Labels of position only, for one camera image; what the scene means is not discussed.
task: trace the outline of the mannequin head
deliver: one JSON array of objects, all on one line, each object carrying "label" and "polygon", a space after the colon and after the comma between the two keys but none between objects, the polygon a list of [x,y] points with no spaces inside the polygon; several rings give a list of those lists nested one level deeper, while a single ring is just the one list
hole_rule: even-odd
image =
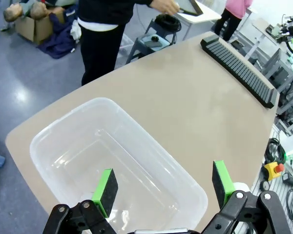
[{"label": "mannequin head", "polygon": [[38,1],[35,2],[30,9],[30,17],[34,20],[40,20],[48,15],[47,7],[44,3]]},{"label": "mannequin head", "polygon": [[13,22],[23,14],[23,10],[19,3],[11,4],[3,12],[3,17],[7,22]]}]

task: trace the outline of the clear plastic container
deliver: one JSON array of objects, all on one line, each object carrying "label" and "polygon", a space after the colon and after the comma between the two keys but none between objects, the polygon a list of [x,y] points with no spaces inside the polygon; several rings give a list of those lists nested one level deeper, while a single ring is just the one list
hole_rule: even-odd
[{"label": "clear plastic container", "polygon": [[197,226],[204,190],[134,119],[112,100],[95,98],[36,135],[31,158],[60,203],[91,199],[104,169],[118,193],[108,219],[118,234],[136,229]]}]

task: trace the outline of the gray floor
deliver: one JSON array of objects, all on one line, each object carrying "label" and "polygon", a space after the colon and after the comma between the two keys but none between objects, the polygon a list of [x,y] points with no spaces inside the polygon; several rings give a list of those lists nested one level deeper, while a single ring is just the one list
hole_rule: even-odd
[{"label": "gray floor", "polygon": [[[140,18],[147,27],[153,9],[138,6]],[[0,9],[0,28],[2,10]],[[209,31],[211,23],[192,27],[189,37]],[[187,27],[178,33],[178,40]],[[135,40],[144,32],[136,8],[125,33]],[[116,67],[124,65],[126,54],[118,58]],[[23,121],[57,99],[79,88],[84,66],[80,48],[62,59],[52,59],[35,45],[14,33],[0,32],[0,152],[6,164],[0,169],[0,234],[39,234],[47,221],[47,213],[36,200],[13,162],[4,141],[7,134]]]}]

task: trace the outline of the tablet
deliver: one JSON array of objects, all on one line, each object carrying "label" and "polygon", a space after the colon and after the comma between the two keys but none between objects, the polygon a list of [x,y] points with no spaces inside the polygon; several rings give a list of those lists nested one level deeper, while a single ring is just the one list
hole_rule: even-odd
[{"label": "tablet", "polygon": [[175,0],[175,2],[179,4],[181,9],[180,13],[192,16],[200,16],[203,14],[203,11],[195,0]]}]

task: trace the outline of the stool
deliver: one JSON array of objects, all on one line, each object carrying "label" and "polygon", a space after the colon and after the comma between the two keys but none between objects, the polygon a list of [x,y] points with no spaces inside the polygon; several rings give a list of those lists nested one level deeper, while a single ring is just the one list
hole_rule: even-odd
[{"label": "stool", "polygon": [[[156,34],[152,34],[152,35],[147,34],[148,31],[150,30],[150,28],[153,28],[156,31]],[[168,35],[173,35],[171,42],[166,39],[166,37]],[[162,46],[149,48],[145,45],[144,42],[150,41],[153,36],[157,36],[159,38],[159,42],[162,44]],[[145,34],[136,38],[135,43],[132,46],[132,49],[128,55],[128,59],[126,61],[126,64],[130,63],[135,58],[140,59],[146,55],[152,54],[152,53],[159,51],[167,46],[175,44],[176,38],[177,38],[176,33],[172,33],[170,31],[164,29],[162,26],[158,25],[152,19],[151,23],[149,24],[149,26],[146,29]]]}]

